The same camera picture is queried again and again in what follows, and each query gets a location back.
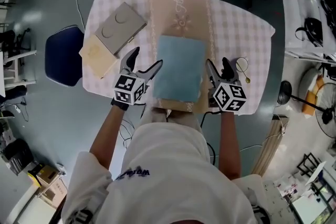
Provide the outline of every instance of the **gray floor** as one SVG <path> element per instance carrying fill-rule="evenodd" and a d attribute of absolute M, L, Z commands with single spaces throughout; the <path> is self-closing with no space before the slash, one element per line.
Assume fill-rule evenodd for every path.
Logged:
<path fill-rule="evenodd" d="M 240 7 L 244 5 L 244 0 L 224 1 Z M 16 119 L 12 126 L 16 135 L 21 135 L 41 159 L 48 159 L 52 163 L 61 162 L 71 172 L 78 152 L 90 147 L 110 109 L 110 100 L 84 90 L 81 80 L 74 88 L 66 88 L 45 77 L 46 39 L 65 26 L 81 25 L 75 0 L 16 2 L 15 7 L 9 11 L 7 21 L 14 22 L 18 31 L 26 27 L 32 29 L 33 43 L 38 53 L 27 60 L 24 69 L 29 77 L 35 76 L 37 79 L 36 85 L 28 87 L 26 97 L 29 122 L 25 122 L 21 115 L 14 112 Z M 79 0 L 85 22 L 92 2 L 93 0 Z M 254 115 L 236 117 L 240 148 L 261 144 L 266 137 L 280 85 L 285 47 L 282 0 L 255 0 L 250 11 L 271 23 L 276 33 L 272 38 L 269 76 L 259 108 Z M 134 124 L 139 120 L 141 110 L 140 107 L 128 110 L 127 116 Z M 218 152 L 219 116 L 207 116 L 204 133 Z M 241 153 L 244 175 L 250 172 L 259 150 L 260 148 L 254 147 Z"/>

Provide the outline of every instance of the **small round object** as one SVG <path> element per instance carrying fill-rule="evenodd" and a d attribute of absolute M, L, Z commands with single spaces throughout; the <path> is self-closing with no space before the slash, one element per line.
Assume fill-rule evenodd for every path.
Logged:
<path fill-rule="evenodd" d="M 236 69 L 238 72 L 245 72 L 248 68 L 248 61 L 244 57 L 240 57 L 236 61 Z"/>

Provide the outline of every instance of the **fan base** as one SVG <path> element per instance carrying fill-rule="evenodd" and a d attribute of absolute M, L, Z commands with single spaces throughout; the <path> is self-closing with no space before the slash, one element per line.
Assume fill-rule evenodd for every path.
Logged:
<path fill-rule="evenodd" d="M 287 104 L 290 100 L 290 96 L 292 94 L 292 85 L 289 81 L 284 80 L 281 82 L 279 95 L 278 95 L 278 104 L 284 105 Z"/>

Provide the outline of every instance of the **office chair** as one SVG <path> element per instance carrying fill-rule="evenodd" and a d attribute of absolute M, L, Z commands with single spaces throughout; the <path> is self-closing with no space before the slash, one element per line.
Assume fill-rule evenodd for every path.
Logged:
<path fill-rule="evenodd" d="M 47 78 L 63 86 L 73 87 L 82 77 L 84 34 L 77 25 L 61 29 L 46 41 L 45 72 Z"/>

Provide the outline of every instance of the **blue notebook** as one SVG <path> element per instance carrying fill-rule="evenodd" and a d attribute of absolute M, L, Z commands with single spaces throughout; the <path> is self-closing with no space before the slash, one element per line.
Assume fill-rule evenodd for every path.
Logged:
<path fill-rule="evenodd" d="M 155 98 L 197 102 L 205 68 L 205 43 L 201 40 L 161 36 L 157 60 L 163 66 L 154 78 Z"/>

